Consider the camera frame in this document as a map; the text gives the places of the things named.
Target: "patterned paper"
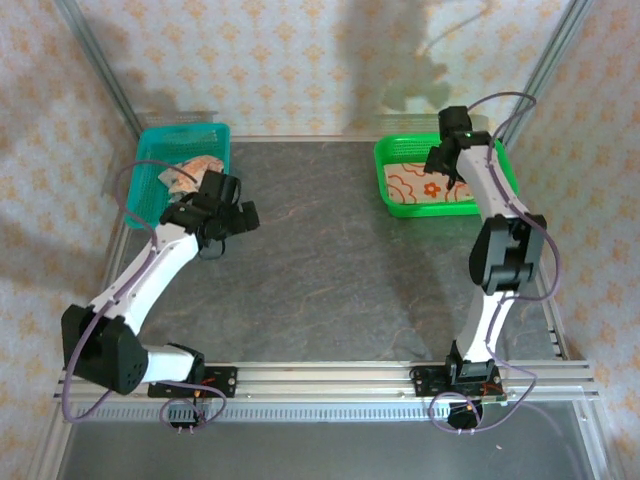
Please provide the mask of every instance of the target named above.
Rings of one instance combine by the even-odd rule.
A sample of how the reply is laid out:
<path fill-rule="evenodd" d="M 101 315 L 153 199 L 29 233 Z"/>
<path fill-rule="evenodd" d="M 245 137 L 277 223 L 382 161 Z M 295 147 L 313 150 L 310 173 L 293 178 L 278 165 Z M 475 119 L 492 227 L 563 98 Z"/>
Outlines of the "patterned paper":
<path fill-rule="evenodd" d="M 466 183 L 456 182 L 447 190 L 449 177 L 425 173 L 424 164 L 396 163 L 384 166 L 389 198 L 396 203 L 455 203 L 473 200 Z"/>
<path fill-rule="evenodd" d="M 114 149 L 135 144 L 53 1 L 3 1 L 0 59 L 0 478 L 15 480 L 48 422 L 60 317 L 98 293 Z"/>
<path fill-rule="evenodd" d="M 640 478 L 639 27 L 636 0 L 595 2 L 510 154 L 563 253 L 567 339 L 595 366 L 627 478 Z"/>
<path fill-rule="evenodd" d="M 234 135 L 407 131 L 399 114 L 523 89 L 571 3 L 78 1 L 136 111 L 216 110 Z"/>

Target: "teal basket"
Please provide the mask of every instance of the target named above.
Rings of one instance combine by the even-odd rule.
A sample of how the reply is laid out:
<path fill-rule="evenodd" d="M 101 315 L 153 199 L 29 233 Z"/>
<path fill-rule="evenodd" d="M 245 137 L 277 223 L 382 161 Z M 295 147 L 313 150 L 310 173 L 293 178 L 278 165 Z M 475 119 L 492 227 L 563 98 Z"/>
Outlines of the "teal basket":
<path fill-rule="evenodd" d="M 195 123 L 145 130 L 138 142 L 136 160 L 160 160 L 175 165 L 199 155 L 212 155 L 224 162 L 229 173 L 231 132 L 224 123 Z M 169 189 L 158 180 L 165 167 L 142 164 L 133 168 L 127 208 L 152 227 L 160 221 L 169 205 Z M 131 228 L 142 228 L 135 220 L 125 218 Z"/>
<path fill-rule="evenodd" d="M 431 147 L 440 145 L 438 133 L 391 135 L 384 137 L 374 148 L 378 186 L 382 200 L 387 204 L 389 213 L 395 217 L 436 217 L 445 215 L 478 214 L 478 205 L 474 200 L 455 203 L 417 203 L 404 205 L 389 198 L 384 166 L 394 163 L 424 163 Z M 498 163 L 502 168 L 513 191 L 518 193 L 518 182 L 513 173 L 507 154 L 500 142 L 496 142 Z"/>

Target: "orange flower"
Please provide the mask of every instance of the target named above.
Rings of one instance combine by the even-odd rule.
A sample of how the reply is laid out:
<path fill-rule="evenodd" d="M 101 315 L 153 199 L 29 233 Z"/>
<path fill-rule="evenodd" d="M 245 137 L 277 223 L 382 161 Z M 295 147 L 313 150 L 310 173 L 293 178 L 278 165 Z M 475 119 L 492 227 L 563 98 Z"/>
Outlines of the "orange flower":
<path fill-rule="evenodd" d="M 431 195 L 433 198 L 438 196 L 438 192 L 442 190 L 439 186 L 435 184 L 435 182 L 425 183 L 424 184 L 424 194 Z"/>

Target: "marble table surface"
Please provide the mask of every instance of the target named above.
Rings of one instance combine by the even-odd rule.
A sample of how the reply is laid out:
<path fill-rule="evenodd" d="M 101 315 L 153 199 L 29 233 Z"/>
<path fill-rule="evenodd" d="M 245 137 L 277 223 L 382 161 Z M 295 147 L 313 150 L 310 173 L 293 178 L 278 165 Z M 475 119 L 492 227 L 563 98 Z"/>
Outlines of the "marble table surface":
<path fill-rule="evenodd" d="M 209 362 L 444 360 L 474 285 L 478 216 L 398 219 L 368 142 L 234 143 L 232 173 L 261 227 L 187 264 L 152 308 L 147 344 Z M 147 241 L 131 232 L 123 266 Z M 540 305 L 516 305 L 498 352 L 553 359 Z"/>

